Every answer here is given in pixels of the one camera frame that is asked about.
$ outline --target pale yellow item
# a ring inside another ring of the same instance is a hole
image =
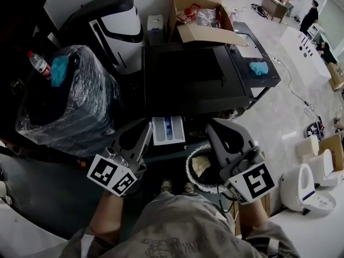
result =
[[[210,161],[207,156],[197,156],[191,158],[192,168],[196,173],[197,177],[200,177],[202,173],[210,167]]]

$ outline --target water bottle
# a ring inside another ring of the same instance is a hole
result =
[[[35,54],[32,51],[29,51],[27,53],[27,56],[30,59],[32,66],[46,79],[51,80],[52,77],[50,75],[50,66],[47,61],[45,61],[40,55]]]

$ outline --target bottle label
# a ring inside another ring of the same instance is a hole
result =
[[[37,71],[39,71],[45,78],[50,77],[50,66],[45,60],[43,60],[42,64],[37,68]]]

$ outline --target person in black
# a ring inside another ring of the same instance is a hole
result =
[[[305,18],[302,20],[300,31],[307,35],[307,30],[313,23],[318,22],[318,9],[319,3],[315,0],[312,2],[312,7],[310,11],[306,14]]]
[[[336,59],[333,57],[330,49],[329,44],[327,42],[317,43],[316,50],[320,54],[321,58],[327,63],[334,63],[337,64]]]

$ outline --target person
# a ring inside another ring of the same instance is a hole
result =
[[[321,58],[327,64],[329,64],[329,63],[337,64],[337,60],[332,55],[331,50],[329,48],[329,44],[327,42],[317,43],[316,50],[318,51],[318,53],[321,56]]]
[[[315,0],[312,1],[312,7],[302,20],[300,31],[307,35],[307,30],[312,26],[313,23],[318,22],[318,9],[319,3]]]
[[[69,240],[60,257],[299,257],[282,229],[269,221],[260,200],[239,204],[239,239],[231,215],[194,193],[190,182],[183,195],[171,192],[171,181],[164,180],[161,193],[122,243],[123,199],[104,192],[89,227]]]
[[[295,10],[297,10],[297,6],[298,6],[298,3],[299,3],[300,0],[284,0],[284,1],[288,2],[286,4],[286,6],[288,8],[287,12],[286,12],[286,16],[290,17],[291,16],[291,11],[296,12]]]

